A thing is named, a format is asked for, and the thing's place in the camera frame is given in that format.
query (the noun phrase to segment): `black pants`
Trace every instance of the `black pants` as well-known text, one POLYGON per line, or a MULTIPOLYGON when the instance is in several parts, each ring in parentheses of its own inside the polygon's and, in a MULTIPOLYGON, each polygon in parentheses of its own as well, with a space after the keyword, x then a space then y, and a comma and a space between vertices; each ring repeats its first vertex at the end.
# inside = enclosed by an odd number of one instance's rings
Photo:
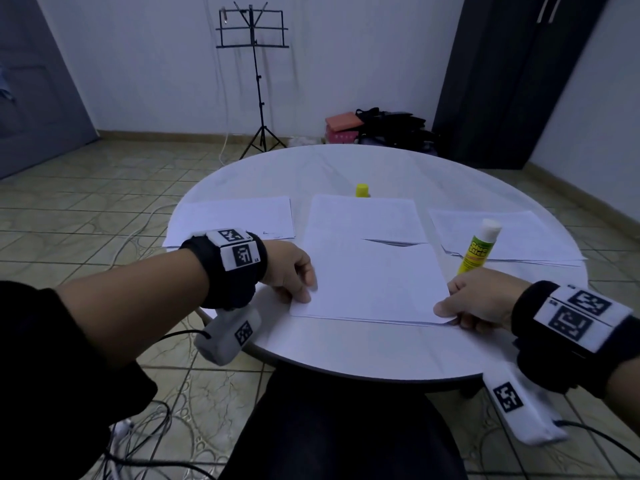
POLYGON ((451 432, 411 386, 284 365, 220 480, 466 479, 451 432))

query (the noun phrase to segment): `white wall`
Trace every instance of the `white wall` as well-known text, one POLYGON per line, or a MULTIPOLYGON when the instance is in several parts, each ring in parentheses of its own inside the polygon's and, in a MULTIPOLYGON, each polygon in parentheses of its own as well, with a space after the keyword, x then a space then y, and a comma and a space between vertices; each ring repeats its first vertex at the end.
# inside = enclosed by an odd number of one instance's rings
POLYGON ((640 0, 609 0, 531 157, 640 221, 640 0))
MULTIPOLYGON (((226 131, 204 0, 38 1, 96 128, 226 131)), ((216 27, 218 9, 233 1, 209 0, 216 27)), ((258 60, 277 134, 320 136, 325 117, 374 105, 431 127, 464 0, 235 1, 268 1, 290 28, 291 49, 260 49, 258 60)), ((228 128, 252 134, 260 119, 251 49, 218 55, 228 128)))

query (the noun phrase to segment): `orange book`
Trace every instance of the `orange book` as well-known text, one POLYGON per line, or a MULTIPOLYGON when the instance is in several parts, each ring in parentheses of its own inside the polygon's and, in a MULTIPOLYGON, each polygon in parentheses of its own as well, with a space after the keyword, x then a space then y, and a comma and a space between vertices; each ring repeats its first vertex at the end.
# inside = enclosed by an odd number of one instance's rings
POLYGON ((337 116, 326 118, 325 121, 329 125, 329 128, 332 129, 332 131, 344 131, 351 128, 357 128, 358 126, 362 126, 364 124, 362 120, 355 115, 354 112, 345 112, 344 114, 338 114, 337 116))

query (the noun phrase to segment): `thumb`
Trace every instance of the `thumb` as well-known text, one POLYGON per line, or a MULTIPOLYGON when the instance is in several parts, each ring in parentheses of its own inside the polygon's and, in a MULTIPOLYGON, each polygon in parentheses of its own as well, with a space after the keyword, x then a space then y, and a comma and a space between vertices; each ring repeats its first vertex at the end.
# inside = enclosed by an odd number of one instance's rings
POLYGON ((294 269, 287 272, 284 276, 282 286, 291 293, 293 299, 300 303, 309 303, 311 301, 311 295, 304 283, 300 280, 300 277, 294 269))
POLYGON ((468 288, 453 293, 448 298, 437 302, 433 306, 433 313, 442 318, 455 317, 462 312, 468 312, 470 303, 470 293, 468 288))

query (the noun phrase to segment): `stack of paper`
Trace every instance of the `stack of paper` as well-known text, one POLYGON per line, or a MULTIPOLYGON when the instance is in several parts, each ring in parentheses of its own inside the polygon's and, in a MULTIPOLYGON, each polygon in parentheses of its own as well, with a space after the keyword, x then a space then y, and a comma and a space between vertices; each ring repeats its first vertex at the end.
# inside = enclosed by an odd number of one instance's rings
POLYGON ((166 231, 165 248, 179 247, 192 233, 240 227, 261 239, 296 236, 289 197, 209 200, 180 205, 166 231))
POLYGON ((471 238, 483 219, 502 224, 490 260, 519 261, 549 266, 580 266, 585 259, 580 250, 551 231, 531 211, 524 212, 458 212, 430 210, 444 250, 464 256, 471 238))
POLYGON ((316 196, 303 248, 318 286, 310 303, 292 303, 291 314, 425 326, 449 322, 433 313, 449 292, 425 242, 412 200, 316 196))

